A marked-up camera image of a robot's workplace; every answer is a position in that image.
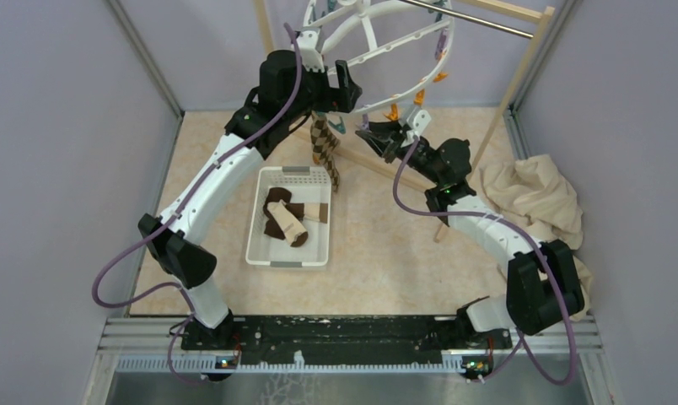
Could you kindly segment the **brown checkered sock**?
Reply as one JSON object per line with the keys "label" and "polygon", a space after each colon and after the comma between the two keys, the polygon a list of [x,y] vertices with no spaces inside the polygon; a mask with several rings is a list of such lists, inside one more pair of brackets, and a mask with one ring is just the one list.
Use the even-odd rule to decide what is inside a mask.
{"label": "brown checkered sock", "polygon": [[334,157],[335,149],[340,145],[339,139],[330,129],[329,122],[318,112],[311,114],[312,124],[309,130],[313,160],[321,165],[331,180],[331,189],[338,192],[341,177]]}

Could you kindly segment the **white round clip hanger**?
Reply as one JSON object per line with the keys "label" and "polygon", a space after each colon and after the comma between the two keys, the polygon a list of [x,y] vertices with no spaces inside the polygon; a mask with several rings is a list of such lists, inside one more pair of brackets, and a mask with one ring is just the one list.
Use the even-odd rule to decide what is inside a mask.
{"label": "white round clip hanger", "polygon": [[[423,1],[454,9],[451,1]],[[421,104],[430,84],[447,78],[455,38],[452,17],[401,1],[310,1],[299,31],[320,29],[332,87],[345,60],[363,93],[351,112],[366,114],[402,102]]]}

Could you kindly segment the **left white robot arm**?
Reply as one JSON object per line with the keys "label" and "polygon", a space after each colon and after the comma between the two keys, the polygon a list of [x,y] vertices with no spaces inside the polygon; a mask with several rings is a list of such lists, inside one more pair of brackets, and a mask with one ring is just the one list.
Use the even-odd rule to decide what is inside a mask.
{"label": "left white robot arm", "polygon": [[145,214],[138,228],[151,257],[180,284],[190,302],[201,337],[212,348],[234,338],[232,312],[213,281],[217,258],[201,244],[212,221],[242,181],[256,172],[310,112],[352,111],[362,89],[352,80],[347,61],[335,63],[338,85],[311,67],[306,57],[273,51],[259,68],[259,83],[225,125],[211,156],[186,189],[157,215]]}

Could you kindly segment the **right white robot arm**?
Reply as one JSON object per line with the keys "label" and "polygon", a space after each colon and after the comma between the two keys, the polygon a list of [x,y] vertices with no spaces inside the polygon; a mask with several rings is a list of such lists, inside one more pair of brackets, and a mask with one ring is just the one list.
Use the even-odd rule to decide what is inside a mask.
{"label": "right white robot arm", "polygon": [[515,327],[535,335],[585,310],[587,300],[568,245],[528,235],[490,209],[469,186],[468,141],[450,138],[433,148],[397,121],[370,122],[356,134],[386,162],[400,159],[402,169],[410,167],[433,182],[424,192],[425,215],[469,236],[502,267],[505,294],[457,310],[461,344],[477,348],[495,329]]}

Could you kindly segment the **beige brown sock in basket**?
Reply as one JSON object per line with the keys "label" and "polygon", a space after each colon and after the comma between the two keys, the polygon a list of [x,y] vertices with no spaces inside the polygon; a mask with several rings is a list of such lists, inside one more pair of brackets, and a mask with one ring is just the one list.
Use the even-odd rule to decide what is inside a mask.
{"label": "beige brown sock in basket", "polygon": [[291,247],[301,247],[309,239],[309,231],[304,226],[305,219],[327,224],[329,222],[329,204],[325,202],[285,203],[269,202],[266,206],[274,225],[270,227],[274,235],[279,231]]}

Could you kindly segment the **metal hanging rod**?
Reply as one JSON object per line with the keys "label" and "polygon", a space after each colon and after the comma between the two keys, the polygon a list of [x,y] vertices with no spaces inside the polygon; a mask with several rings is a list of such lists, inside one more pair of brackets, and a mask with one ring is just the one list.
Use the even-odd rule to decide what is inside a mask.
{"label": "metal hanging rod", "polygon": [[492,22],[492,21],[489,21],[489,20],[486,20],[486,19],[477,18],[475,16],[472,16],[472,15],[469,15],[469,14],[466,14],[466,13],[461,13],[461,12],[455,11],[453,9],[445,8],[445,7],[438,6],[438,5],[435,5],[435,4],[432,4],[432,3],[426,3],[426,2],[423,2],[423,1],[417,1],[417,0],[401,0],[401,2],[406,3],[406,4],[410,4],[410,5],[415,6],[415,7],[427,9],[427,10],[430,10],[430,11],[438,13],[438,14],[450,16],[450,17],[455,18],[455,19],[463,20],[463,21],[466,21],[466,22],[469,22],[469,23],[472,23],[472,24],[477,24],[477,25],[480,25],[480,26],[483,26],[483,27],[487,27],[487,28],[492,29],[492,30],[497,30],[497,31],[501,31],[501,32],[504,32],[504,33],[507,33],[507,34],[518,36],[518,37],[521,37],[521,38],[533,39],[535,37],[532,33],[527,32],[527,31],[518,30],[518,29],[515,29],[514,27],[510,27],[510,26],[507,26],[507,25],[504,25],[504,24],[498,24],[498,23],[495,23],[495,22]]}

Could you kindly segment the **beige crumpled cloth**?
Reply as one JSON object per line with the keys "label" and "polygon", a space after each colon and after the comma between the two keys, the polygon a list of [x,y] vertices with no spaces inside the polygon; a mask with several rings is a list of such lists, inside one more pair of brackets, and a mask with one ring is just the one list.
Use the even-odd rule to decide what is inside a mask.
{"label": "beige crumpled cloth", "polygon": [[560,240],[572,251],[583,244],[578,194],[549,155],[487,165],[478,186],[489,207],[536,239]]}

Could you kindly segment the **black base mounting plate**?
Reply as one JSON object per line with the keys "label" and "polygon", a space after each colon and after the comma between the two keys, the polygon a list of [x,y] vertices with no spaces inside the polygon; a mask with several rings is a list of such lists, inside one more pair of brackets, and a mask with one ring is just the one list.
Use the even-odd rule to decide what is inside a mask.
{"label": "black base mounting plate", "polygon": [[511,350],[507,329],[473,332],[455,316],[235,316],[216,330],[191,321],[186,351],[229,352],[231,365],[288,364],[299,351],[311,365],[437,364],[459,355],[470,378],[492,372],[497,349]]}

